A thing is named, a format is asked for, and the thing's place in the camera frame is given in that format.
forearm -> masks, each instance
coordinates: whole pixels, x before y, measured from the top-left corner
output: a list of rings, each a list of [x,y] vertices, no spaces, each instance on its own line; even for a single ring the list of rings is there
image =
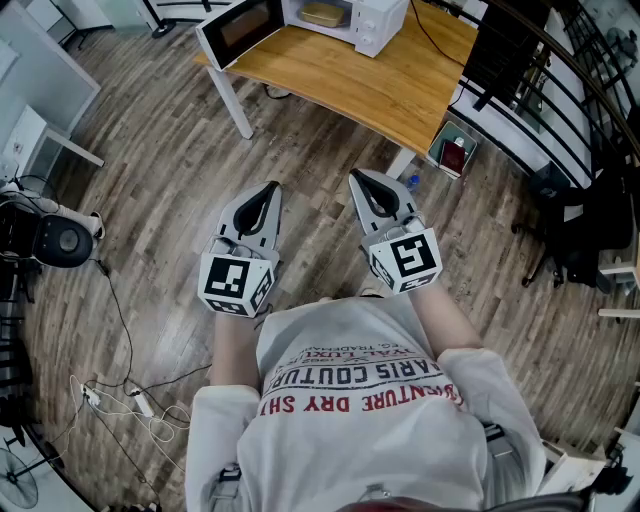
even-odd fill
[[[482,348],[480,336],[440,281],[409,292],[436,359],[448,348]]]
[[[210,374],[212,386],[242,384],[259,390],[258,335],[254,326],[252,318],[216,315]]]

open microwave door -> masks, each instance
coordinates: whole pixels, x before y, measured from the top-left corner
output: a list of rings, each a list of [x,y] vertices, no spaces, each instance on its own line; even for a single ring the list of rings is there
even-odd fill
[[[281,0],[236,0],[214,10],[196,34],[213,67],[222,71],[282,27]]]

yellow container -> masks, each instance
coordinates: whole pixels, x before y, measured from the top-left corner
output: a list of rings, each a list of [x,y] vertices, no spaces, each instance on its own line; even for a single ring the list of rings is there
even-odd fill
[[[300,10],[300,16],[309,23],[323,27],[337,27],[342,22],[344,9],[335,5],[311,2]]]

white microwave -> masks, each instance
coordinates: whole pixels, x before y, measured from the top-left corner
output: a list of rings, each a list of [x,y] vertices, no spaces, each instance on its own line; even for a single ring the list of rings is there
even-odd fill
[[[222,71],[285,25],[320,32],[355,45],[375,57],[404,23],[409,0],[318,0],[344,11],[342,22],[325,27],[302,19],[305,0],[236,0],[215,10],[196,27],[213,66]]]

red book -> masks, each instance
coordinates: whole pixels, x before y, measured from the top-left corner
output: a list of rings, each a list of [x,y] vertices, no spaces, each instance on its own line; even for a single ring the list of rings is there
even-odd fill
[[[446,141],[442,145],[442,155],[440,156],[440,169],[452,177],[459,178],[464,167],[464,148],[455,142]]]

